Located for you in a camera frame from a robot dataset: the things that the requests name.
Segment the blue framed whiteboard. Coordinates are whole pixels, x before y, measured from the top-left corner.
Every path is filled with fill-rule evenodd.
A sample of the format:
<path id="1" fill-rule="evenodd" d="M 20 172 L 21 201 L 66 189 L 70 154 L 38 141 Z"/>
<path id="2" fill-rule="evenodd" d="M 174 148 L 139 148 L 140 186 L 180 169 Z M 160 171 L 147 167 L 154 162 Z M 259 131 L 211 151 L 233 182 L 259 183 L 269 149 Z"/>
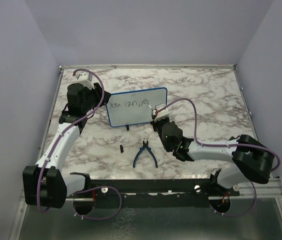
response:
<path id="1" fill-rule="evenodd" d="M 152 120 L 148 104 L 154 108 L 167 103 L 165 87 L 113 93 L 106 105 L 111 127 L 145 124 Z"/>

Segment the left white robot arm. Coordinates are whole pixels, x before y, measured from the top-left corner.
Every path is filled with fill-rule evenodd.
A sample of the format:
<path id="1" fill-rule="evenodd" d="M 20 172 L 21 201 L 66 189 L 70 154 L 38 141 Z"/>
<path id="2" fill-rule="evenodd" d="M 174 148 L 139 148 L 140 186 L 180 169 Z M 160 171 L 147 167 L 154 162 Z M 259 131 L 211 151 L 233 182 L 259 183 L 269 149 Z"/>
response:
<path id="1" fill-rule="evenodd" d="M 57 132 L 46 152 L 33 166 L 22 173 L 24 197 L 27 205 L 39 209 L 61 208 L 71 194 L 86 197 L 91 184 L 85 173 L 63 176 L 62 168 L 74 142 L 81 135 L 87 118 L 108 103 L 111 94 L 101 83 L 83 85 L 81 82 L 67 87 L 67 104 L 59 118 Z"/>

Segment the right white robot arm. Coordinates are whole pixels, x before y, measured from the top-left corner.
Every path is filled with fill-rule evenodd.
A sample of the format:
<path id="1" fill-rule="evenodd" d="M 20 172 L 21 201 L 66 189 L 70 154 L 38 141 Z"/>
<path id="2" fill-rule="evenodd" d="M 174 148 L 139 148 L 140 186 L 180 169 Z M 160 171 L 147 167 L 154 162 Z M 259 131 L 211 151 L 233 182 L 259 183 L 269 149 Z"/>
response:
<path id="1" fill-rule="evenodd" d="M 257 184 L 269 182 L 274 154 L 260 142 L 243 134 L 225 142 L 197 143 L 183 136 L 183 131 L 168 118 L 151 121 L 164 149 L 182 162 L 200 160 L 232 163 L 227 169 L 219 169 L 211 176 L 210 189 L 221 196 L 228 189 L 248 181 Z"/>

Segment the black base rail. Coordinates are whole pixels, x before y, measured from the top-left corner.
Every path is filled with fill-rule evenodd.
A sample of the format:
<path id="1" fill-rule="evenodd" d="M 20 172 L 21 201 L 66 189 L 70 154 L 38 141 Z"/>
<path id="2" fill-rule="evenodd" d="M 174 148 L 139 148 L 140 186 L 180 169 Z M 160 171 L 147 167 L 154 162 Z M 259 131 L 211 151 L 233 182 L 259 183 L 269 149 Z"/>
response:
<path id="1" fill-rule="evenodd" d="M 100 189 L 92 193 L 74 193 L 68 202 L 79 208 L 94 206 L 103 209 L 119 207 L 119 196 L 111 188 L 119 191 L 122 208 L 169 208 L 169 207 L 209 207 L 209 197 L 221 200 L 225 194 L 231 197 L 239 193 L 226 189 L 210 179 L 114 179 L 88 181 L 88 188 Z"/>

